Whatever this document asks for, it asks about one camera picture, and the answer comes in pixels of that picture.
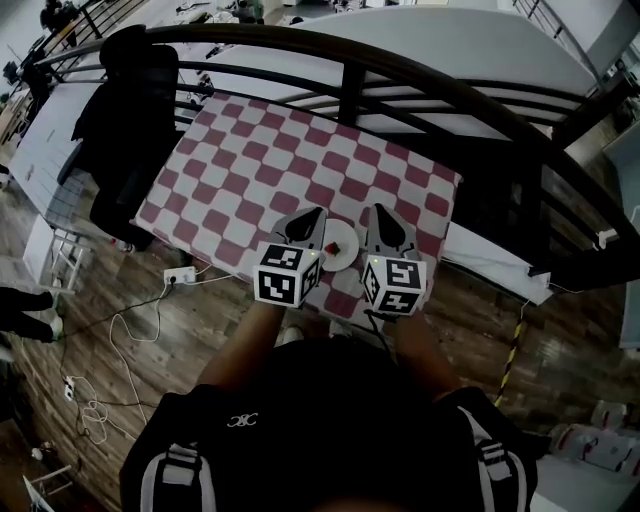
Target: metal railing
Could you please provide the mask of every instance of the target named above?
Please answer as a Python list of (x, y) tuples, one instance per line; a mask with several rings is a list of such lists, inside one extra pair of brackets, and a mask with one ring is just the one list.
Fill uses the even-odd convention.
[(593, 65), (593, 62), (591, 62), (591, 59), (582, 46), (580, 46), (580, 43), (578, 43), (578, 40), (571, 30), (569, 30), (564, 21), (562, 21), (562, 18), (558, 16), (546, 0), (513, 0), (513, 6), (520, 14), (526, 16), (529, 21), (542, 29), (545, 34), (573, 55), (574, 58), (582, 62), (593, 75), (598, 88), (603, 88), (602, 78)]
[[(620, 206), (577, 164), (562, 147), (554, 144), (527, 120), (515, 114), (496, 98), (491, 98), (474, 87), (524, 90), (532, 86), (505, 84), (503, 82), (471, 81), (465, 83), (439, 71), (429, 68), (400, 55), (371, 47), (355, 41), (327, 34), (290, 30), (281, 27), (260, 25), (181, 25), (147, 30), (149, 42), (153, 44), (172, 43), (224, 43), (259, 46), (287, 52), (296, 52), (343, 65), (342, 82), (329, 85), (299, 76), (293, 76), (272, 70), (254, 69), (238, 65), (218, 64), (214, 62), (179, 62), (181, 69), (201, 70), (257, 78), (275, 83), (286, 84), (307, 91), (304, 95), (328, 96), (336, 107), (334, 115), (338, 121), (361, 131), (371, 132), (359, 125), (363, 111), (375, 113), (411, 127), (413, 133), (371, 132), (389, 141), (421, 153), (440, 162), (463, 175), (466, 182), (479, 183), (477, 189), (461, 188), (454, 208), (464, 208), (466, 198), (473, 201), (484, 200), (472, 215), (458, 215), (462, 225), (491, 239), (494, 243), (520, 256), (529, 262), (533, 274), (551, 273), (551, 281), (571, 290), (624, 282), (640, 278), (640, 235), (629, 223)], [(94, 41), (50, 57), (38, 63), (48, 66), (77, 59), (97, 52), (102, 40)], [(101, 69), (99, 65), (80, 66), (73, 71)], [(376, 75), (386, 81), (367, 82), (367, 76)], [(67, 80), (73, 83), (105, 83), (106, 80)], [(463, 114), (490, 126), (507, 140), (463, 137), (451, 133), (415, 112), (395, 107), (384, 97), (367, 95), (370, 88), (388, 87), (390, 84), (411, 87), (416, 94), (446, 103), (452, 114)], [(178, 91), (211, 95), (214, 92), (248, 96), (234, 91), (223, 91), (211, 87), (179, 84)], [(562, 97), (560, 91), (545, 89), (541, 91), (549, 96)], [(284, 105), (312, 115), (328, 117), (314, 112), (313, 109), (292, 105), (295, 98), (287, 98), (289, 103), (265, 100), (262, 97), (248, 96), (261, 101)], [(498, 98), (508, 103), (506, 98)], [(576, 102), (586, 101), (571, 96)], [(201, 107), (188, 102), (178, 101), (176, 107), (199, 110)], [(178, 117), (179, 122), (189, 122)], [(593, 243), (598, 239), (596, 231), (584, 219), (576, 215), (563, 201), (542, 187), (542, 171), (549, 169), (565, 180), (574, 191), (582, 196), (586, 203), (598, 215), (603, 223), (615, 229), (619, 240), (601, 250)], [(491, 190), (500, 189), (513, 183), (521, 188), (520, 200), (511, 194), (499, 199)], [(498, 207), (509, 217), (518, 218), (516, 233), (508, 223), (496, 222), (493, 212)], [(541, 213), (542, 205), (550, 208), (564, 218), (564, 222), (574, 226), (583, 239), (580, 243), (569, 240), (556, 229)]]

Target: black chair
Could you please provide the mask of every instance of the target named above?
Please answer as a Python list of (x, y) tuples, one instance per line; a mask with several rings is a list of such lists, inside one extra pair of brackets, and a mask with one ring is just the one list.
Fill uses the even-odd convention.
[(183, 134), (174, 120), (178, 55), (148, 43), (145, 27), (137, 25), (109, 37), (100, 62), (107, 83), (78, 119), (72, 139), (82, 143), (58, 181), (74, 168), (89, 172), (100, 189), (92, 222), (144, 250), (154, 237), (129, 221)]

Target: logo on shirt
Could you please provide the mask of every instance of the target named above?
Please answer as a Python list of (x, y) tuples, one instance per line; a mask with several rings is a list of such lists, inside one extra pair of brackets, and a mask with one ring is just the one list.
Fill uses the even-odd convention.
[(254, 412), (253, 414), (243, 414), (242, 416), (233, 416), (230, 422), (227, 423), (227, 427), (251, 427), (256, 424), (256, 420), (253, 417), (257, 415), (258, 413)]

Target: small white stool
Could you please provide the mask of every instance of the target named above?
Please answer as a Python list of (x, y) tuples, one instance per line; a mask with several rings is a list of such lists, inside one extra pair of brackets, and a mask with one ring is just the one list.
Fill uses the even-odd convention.
[[(31, 230), (27, 247), (22, 258), (0, 256), (0, 283), (12, 286), (38, 287), (54, 293), (75, 294), (73, 289), (78, 278), (80, 265), (91, 248), (75, 239), (70, 234), (58, 230), (55, 232), (47, 221), (38, 215)], [(43, 283), (47, 271), (57, 273), (58, 264), (62, 261), (71, 269), (66, 286), (53, 286)]]

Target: red and white checkered cloth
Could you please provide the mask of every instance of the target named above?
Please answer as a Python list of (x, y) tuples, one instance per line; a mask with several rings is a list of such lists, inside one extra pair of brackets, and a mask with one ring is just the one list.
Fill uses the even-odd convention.
[[(161, 171), (136, 216), (142, 228), (251, 281), (258, 242), (283, 215), (323, 206), (364, 245), (369, 206), (382, 203), (416, 226), (433, 274), (460, 176), (403, 147), (323, 117), (216, 93)], [(320, 312), (367, 326), (355, 263), (327, 273), (308, 296)]]

